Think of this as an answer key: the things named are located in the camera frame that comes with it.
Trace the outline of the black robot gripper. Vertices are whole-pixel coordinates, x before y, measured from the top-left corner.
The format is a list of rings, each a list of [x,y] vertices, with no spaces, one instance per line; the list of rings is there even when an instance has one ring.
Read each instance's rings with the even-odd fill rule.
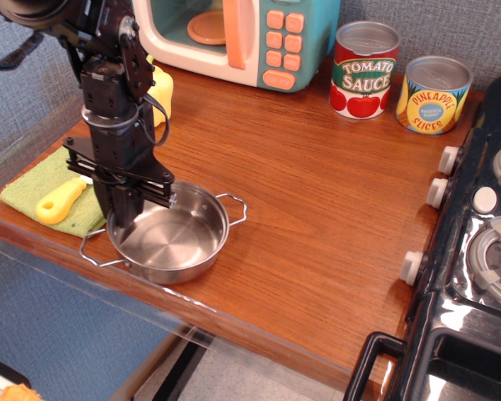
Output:
[[[133,106],[120,117],[104,117],[81,109],[89,137],[69,137],[68,167],[93,180],[104,218],[114,212],[116,225],[128,228],[143,212],[144,201],[172,207],[175,176],[154,156],[159,145],[150,106]]]

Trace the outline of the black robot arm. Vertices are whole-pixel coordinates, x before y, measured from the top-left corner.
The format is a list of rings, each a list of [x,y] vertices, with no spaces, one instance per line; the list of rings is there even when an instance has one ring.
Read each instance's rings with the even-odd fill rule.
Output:
[[[55,37],[67,51],[83,91],[88,138],[67,138],[68,167],[93,179],[101,210],[110,222],[129,227],[146,201],[175,203],[174,175],[154,156],[168,138],[154,133],[162,105],[148,92],[154,66],[139,42],[139,25],[126,1],[0,1],[0,16],[31,28],[32,36],[0,59],[15,69],[42,42]]]

